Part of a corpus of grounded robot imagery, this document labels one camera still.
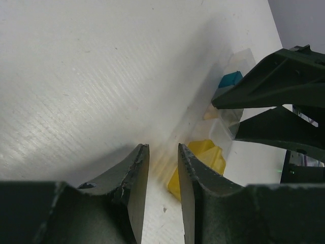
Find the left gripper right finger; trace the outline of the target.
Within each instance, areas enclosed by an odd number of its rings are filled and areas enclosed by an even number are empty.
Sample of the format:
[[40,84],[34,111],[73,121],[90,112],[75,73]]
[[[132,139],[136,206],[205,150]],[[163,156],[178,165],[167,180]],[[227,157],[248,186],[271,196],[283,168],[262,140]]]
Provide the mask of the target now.
[[324,184],[243,187],[178,145],[186,243],[324,243]]

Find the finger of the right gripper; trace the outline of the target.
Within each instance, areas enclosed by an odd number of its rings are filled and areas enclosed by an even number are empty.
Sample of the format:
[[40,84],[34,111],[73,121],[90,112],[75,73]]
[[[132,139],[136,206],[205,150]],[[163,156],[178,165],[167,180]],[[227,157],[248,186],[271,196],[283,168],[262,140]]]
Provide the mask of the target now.
[[324,162],[324,109],[298,109],[318,126],[281,106],[240,122],[235,140],[279,147]]
[[324,54],[309,45],[266,56],[239,83],[212,99],[217,109],[284,104],[324,107]]

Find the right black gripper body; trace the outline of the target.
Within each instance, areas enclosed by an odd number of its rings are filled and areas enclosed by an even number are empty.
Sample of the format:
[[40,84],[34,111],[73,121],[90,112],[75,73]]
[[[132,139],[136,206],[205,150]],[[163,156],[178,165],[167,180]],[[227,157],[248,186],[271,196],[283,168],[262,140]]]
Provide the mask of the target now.
[[324,183],[324,163],[298,152],[287,150],[280,183]]

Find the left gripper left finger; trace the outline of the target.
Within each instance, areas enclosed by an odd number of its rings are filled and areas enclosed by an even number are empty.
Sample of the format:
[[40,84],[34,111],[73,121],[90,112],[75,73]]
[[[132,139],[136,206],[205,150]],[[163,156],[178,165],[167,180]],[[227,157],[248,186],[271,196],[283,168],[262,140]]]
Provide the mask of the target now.
[[140,243],[149,145],[79,187],[2,181],[1,243]]

